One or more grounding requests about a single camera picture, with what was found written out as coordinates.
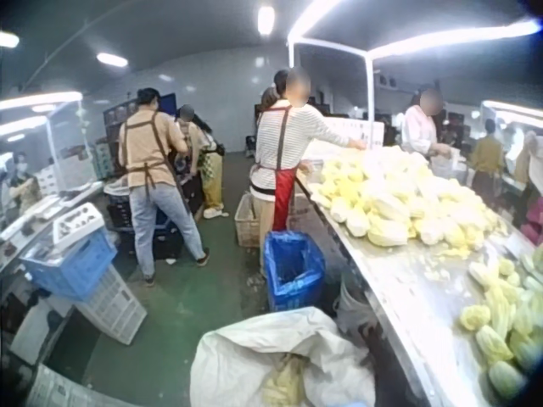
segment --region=sneaker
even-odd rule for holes
[[[210,250],[208,248],[204,249],[205,256],[202,259],[196,260],[196,265],[198,267],[204,267],[207,265],[208,260],[210,259]]]
[[[152,287],[152,286],[154,286],[154,275],[152,275],[151,277],[145,276],[144,279],[145,279],[145,285],[146,285],[147,287]]]
[[[217,216],[222,216],[222,209],[208,208],[204,210],[205,219],[213,219],[213,218],[216,218]]]

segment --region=green floor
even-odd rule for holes
[[[71,324],[59,341],[52,368],[100,393],[141,406],[189,406],[190,366],[206,332],[266,311],[255,250],[240,248],[234,215],[248,187],[251,161],[242,154],[225,159],[223,199],[229,218],[201,220],[199,230],[211,251],[198,268],[184,251],[174,265],[157,262],[156,286],[146,288],[134,259],[118,259],[117,267],[148,311],[131,346]],[[84,353],[94,346],[86,366]]]

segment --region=red apron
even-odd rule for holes
[[[288,206],[290,204],[290,197],[294,189],[296,170],[298,169],[298,165],[296,165],[294,168],[281,168],[281,161],[283,159],[283,145],[285,141],[285,130],[287,127],[288,114],[291,108],[292,106],[265,110],[265,112],[275,112],[279,110],[285,112],[285,115],[283,116],[283,122],[281,124],[281,131],[279,133],[279,145],[277,147],[277,166],[276,168],[268,168],[260,165],[259,163],[256,163],[257,168],[266,168],[268,170],[275,171],[275,213],[273,215],[273,231],[284,231],[287,229]]]

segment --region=jeans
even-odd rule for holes
[[[195,259],[205,257],[194,218],[187,211],[176,187],[160,182],[156,188],[134,187],[130,191],[130,209],[134,226],[137,262],[147,277],[154,275],[153,235],[156,209],[160,208],[179,228],[185,246]]]

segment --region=ceiling light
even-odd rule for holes
[[[543,129],[543,120],[536,119],[534,117],[525,116],[524,114],[518,114],[513,112],[505,112],[503,110],[496,112],[495,116],[497,118],[505,121],[507,124],[511,123],[523,123],[525,125],[532,125],[533,127],[539,127]]]
[[[502,110],[511,110],[513,112],[519,112],[524,114],[530,114],[532,116],[543,117],[543,110],[539,109],[529,109],[522,106],[517,106],[515,104],[494,102],[493,100],[485,100],[483,106],[491,109],[502,109]]]
[[[171,81],[173,81],[173,78],[172,78],[171,76],[164,75],[164,74],[160,74],[160,75],[159,75],[159,78],[160,78],[162,81],[165,81],[165,82],[171,82]]]
[[[0,100],[0,110],[23,108],[36,104],[77,102],[82,99],[83,95],[80,92],[44,93],[42,95]]]
[[[118,66],[120,68],[128,65],[128,60],[111,53],[99,53],[96,58],[102,64]]]
[[[0,31],[0,47],[15,48],[19,44],[19,38],[11,32]]]
[[[336,7],[342,0],[313,0],[304,13],[296,20],[292,30],[288,34],[288,42],[296,41],[296,39],[305,35],[313,25],[324,17],[332,8]]]
[[[275,23],[275,10],[273,7],[260,7],[258,10],[258,32],[262,36],[269,36]]]
[[[23,138],[25,138],[25,135],[23,133],[16,134],[15,136],[11,136],[8,139],[8,142],[17,142],[19,140],[22,140]]]
[[[369,51],[371,59],[379,59],[390,55],[404,55],[423,49],[440,47],[442,45],[461,44],[483,40],[499,40],[515,36],[528,36],[540,30],[535,21],[525,21],[500,27],[467,28],[460,30],[439,31],[422,36],[414,36],[403,41],[392,42]]]
[[[54,107],[54,104],[38,104],[32,108],[32,111],[36,113],[52,112]]]
[[[34,129],[39,125],[45,125],[48,118],[45,116],[27,117],[23,120],[12,121],[6,125],[0,125],[0,136],[16,133],[23,130]]]

